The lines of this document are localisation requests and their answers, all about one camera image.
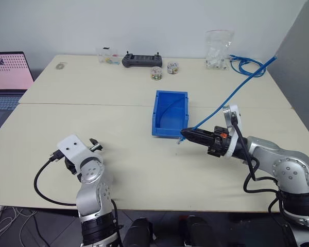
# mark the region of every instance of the blue plastic bin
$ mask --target blue plastic bin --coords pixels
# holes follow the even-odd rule
[[[157,91],[152,115],[152,135],[182,137],[187,128],[187,92]]]

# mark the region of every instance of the laptop keyboard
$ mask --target laptop keyboard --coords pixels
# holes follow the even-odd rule
[[[14,110],[21,97],[0,97],[0,110]]]

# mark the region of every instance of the remote controller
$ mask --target remote controller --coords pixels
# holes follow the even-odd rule
[[[123,66],[126,68],[130,66],[137,66],[137,67],[154,67],[158,66],[161,67],[163,65],[163,60],[157,52],[154,56],[141,56],[141,55],[133,55],[132,53],[128,53],[124,56],[122,60]]]

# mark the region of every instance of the white table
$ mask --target white table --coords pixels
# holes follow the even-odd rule
[[[112,197],[121,209],[266,211],[271,193],[243,192],[247,166],[239,160],[207,155],[207,148],[151,136],[153,107],[73,104],[21,104],[0,129],[0,204],[71,208],[49,203],[33,189],[39,168],[56,143],[74,133],[82,141],[102,143],[107,169],[114,176]],[[190,107],[193,126],[214,108]],[[292,109],[240,108],[243,134],[277,143],[309,156],[309,133]],[[222,112],[202,128],[225,126]],[[274,188],[270,181],[250,188]],[[80,188],[63,160],[51,163],[39,178],[50,198],[75,202]]]
[[[168,61],[179,62],[178,74],[167,73]],[[65,68],[55,69],[60,62]],[[208,70],[204,59],[163,59],[163,79],[153,81],[147,67],[99,63],[96,56],[57,55],[20,103],[153,106],[156,90],[168,90],[188,92],[190,107],[217,107],[247,78],[228,68]],[[269,73],[249,81],[233,102],[239,107],[290,108]]]

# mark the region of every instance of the robotic arm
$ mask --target robotic arm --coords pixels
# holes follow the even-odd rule
[[[102,146],[94,139],[90,141],[93,144],[90,149],[76,135],[70,135],[57,144],[65,156],[66,167],[72,174],[77,174],[81,182],[76,203],[82,227],[81,246],[117,247],[121,239],[118,224],[112,215],[112,204],[115,207],[110,198],[112,178],[105,169],[101,155],[95,152]]]
[[[207,146],[210,155],[232,156],[247,164],[250,157],[257,161],[250,167],[250,176],[257,168],[273,176],[265,179],[277,183],[280,213],[290,223],[282,225],[285,235],[288,235],[288,246],[309,246],[309,157],[301,152],[284,150],[268,140],[253,136],[243,138],[240,114],[235,105],[225,107],[224,116],[227,128],[216,126],[214,132],[187,128],[181,134],[191,142]]]

